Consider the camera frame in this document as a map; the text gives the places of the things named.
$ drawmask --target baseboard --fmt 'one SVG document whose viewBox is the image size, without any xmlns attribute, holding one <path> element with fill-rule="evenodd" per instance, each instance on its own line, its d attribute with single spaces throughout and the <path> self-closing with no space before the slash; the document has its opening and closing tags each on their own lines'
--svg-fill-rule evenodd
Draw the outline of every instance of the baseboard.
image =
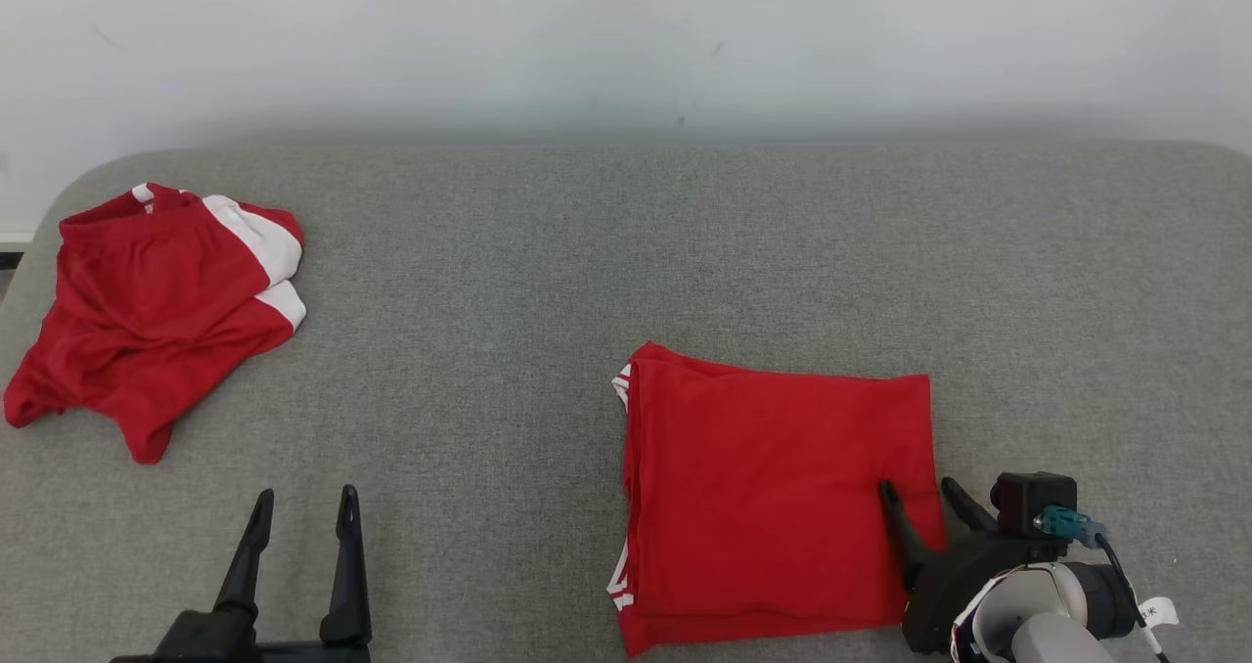
<svg viewBox="0 0 1252 663">
<path fill-rule="evenodd" d="M 0 253 L 25 253 L 35 230 L 0 230 Z"/>
</svg>

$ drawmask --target white wall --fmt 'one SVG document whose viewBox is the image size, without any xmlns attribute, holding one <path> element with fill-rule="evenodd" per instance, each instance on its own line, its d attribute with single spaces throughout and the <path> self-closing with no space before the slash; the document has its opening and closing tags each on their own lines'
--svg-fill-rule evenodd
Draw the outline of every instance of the white wall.
<svg viewBox="0 0 1252 663">
<path fill-rule="evenodd" d="M 257 128 L 1189 138 L 1252 150 L 1252 0 L 0 0 L 0 243 Z"/>
</svg>

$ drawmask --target gray fabric surface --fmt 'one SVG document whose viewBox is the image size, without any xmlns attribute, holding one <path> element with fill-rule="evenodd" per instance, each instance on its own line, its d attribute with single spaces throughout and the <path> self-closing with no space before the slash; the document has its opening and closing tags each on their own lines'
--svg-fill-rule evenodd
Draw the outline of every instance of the gray fabric surface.
<svg viewBox="0 0 1252 663">
<path fill-rule="evenodd" d="M 153 179 L 290 209 L 299 334 L 159 465 L 70 410 L 0 432 L 0 659 L 150 650 L 277 493 L 258 632 L 309 638 L 358 485 L 376 659 L 617 660 L 622 414 L 652 338 L 759 369 L 929 373 L 942 475 L 1077 477 L 1173 659 L 1246 657 L 1252 163 L 1207 145 L 185 150 L 70 186 L 0 305 L 53 298 L 55 221 Z M 1099 557 L 1079 553 L 1087 560 Z M 1138 638 L 1119 660 L 1151 659 Z M 899 632 L 656 662 L 913 660 Z"/>
</svg>

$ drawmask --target teal connector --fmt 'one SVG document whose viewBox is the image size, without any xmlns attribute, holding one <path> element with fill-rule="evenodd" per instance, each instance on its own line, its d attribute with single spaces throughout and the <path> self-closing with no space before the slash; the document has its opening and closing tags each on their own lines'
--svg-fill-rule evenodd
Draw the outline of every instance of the teal connector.
<svg viewBox="0 0 1252 663">
<path fill-rule="evenodd" d="M 1108 537 L 1108 529 L 1099 522 L 1073 508 L 1045 507 L 1043 514 L 1034 518 L 1034 527 L 1057 538 L 1077 540 L 1087 548 L 1099 548 L 1097 535 Z"/>
</svg>

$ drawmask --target red fabric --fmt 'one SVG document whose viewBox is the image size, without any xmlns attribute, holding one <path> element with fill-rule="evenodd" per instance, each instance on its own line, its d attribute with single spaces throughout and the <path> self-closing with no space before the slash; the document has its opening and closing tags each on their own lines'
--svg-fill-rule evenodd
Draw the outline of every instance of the red fabric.
<svg viewBox="0 0 1252 663">
<path fill-rule="evenodd" d="M 647 343 L 627 397 L 630 655 L 900 623 L 878 483 L 944 547 L 928 378 L 755 373 Z"/>
<path fill-rule="evenodd" d="M 128 191 L 61 221 L 56 298 L 4 413 L 21 428 L 85 405 L 118 423 L 135 462 L 156 463 L 174 419 L 293 325 L 255 299 L 269 275 L 199 196 L 146 188 L 146 205 Z M 289 213 L 250 211 L 300 239 Z"/>
</svg>

